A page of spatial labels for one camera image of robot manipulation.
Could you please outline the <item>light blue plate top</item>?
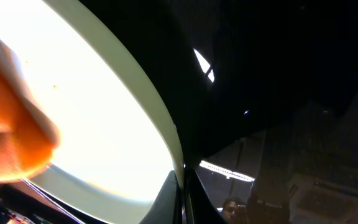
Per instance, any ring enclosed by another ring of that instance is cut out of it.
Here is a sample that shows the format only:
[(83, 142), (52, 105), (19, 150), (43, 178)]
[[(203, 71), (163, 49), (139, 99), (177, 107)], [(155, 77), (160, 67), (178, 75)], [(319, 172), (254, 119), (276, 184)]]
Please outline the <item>light blue plate top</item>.
[(81, 2), (0, 1), (0, 40), (60, 138), (47, 169), (17, 182), (103, 223), (140, 223), (172, 170), (183, 189), (181, 144), (163, 100)]

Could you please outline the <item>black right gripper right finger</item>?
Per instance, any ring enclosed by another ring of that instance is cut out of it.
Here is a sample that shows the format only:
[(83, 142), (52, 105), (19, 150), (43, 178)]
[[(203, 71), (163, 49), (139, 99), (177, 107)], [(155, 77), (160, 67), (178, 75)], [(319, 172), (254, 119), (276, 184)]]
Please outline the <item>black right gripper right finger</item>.
[(224, 218), (210, 202), (194, 169), (185, 169), (185, 207), (188, 223), (226, 224)]

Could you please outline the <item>orange green scrub sponge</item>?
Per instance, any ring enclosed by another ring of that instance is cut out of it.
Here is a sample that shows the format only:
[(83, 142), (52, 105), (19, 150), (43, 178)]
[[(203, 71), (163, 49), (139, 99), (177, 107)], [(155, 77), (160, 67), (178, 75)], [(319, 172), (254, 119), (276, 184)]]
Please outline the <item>orange green scrub sponge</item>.
[(39, 175), (60, 143), (55, 124), (33, 103), (17, 61), (0, 40), (0, 183)]

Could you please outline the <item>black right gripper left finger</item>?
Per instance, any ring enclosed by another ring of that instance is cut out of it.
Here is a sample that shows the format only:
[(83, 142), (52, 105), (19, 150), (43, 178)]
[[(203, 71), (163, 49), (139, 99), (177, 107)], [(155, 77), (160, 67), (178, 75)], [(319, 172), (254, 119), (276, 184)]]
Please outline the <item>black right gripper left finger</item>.
[(182, 224), (183, 196), (175, 172), (168, 173), (152, 207), (140, 224)]

